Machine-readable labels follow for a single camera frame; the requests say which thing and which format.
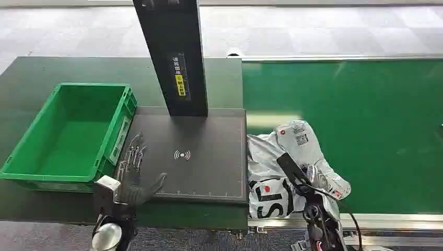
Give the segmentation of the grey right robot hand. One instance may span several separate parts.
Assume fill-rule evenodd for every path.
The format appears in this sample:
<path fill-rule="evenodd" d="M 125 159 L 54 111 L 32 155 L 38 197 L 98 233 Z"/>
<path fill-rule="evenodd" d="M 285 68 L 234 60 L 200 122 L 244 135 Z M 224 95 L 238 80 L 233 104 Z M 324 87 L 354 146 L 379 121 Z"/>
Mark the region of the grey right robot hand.
<path fill-rule="evenodd" d="M 296 164 L 292 157 L 288 153 L 284 153 L 276 159 L 280 168 L 285 173 L 289 182 L 295 187 L 296 194 L 300 196 L 313 195 L 315 192 L 326 195 L 325 192 L 314 188 L 311 185 L 310 180 L 302 169 Z"/>

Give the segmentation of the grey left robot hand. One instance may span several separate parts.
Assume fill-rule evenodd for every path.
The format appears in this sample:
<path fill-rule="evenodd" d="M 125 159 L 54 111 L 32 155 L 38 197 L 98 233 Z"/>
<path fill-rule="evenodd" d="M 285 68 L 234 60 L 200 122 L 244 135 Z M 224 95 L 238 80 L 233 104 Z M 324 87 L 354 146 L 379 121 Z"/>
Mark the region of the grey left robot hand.
<path fill-rule="evenodd" d="M 121 183 L 119 202 L 140 206 L 162 190 L 167 173 L 160 173 L 150 184 L 141 182 L 142 162 L 146 150 L 143 134 L 139 132 L 130 139 L 127 149 L 122 152 L 116 173 L 116 179 Z"/>

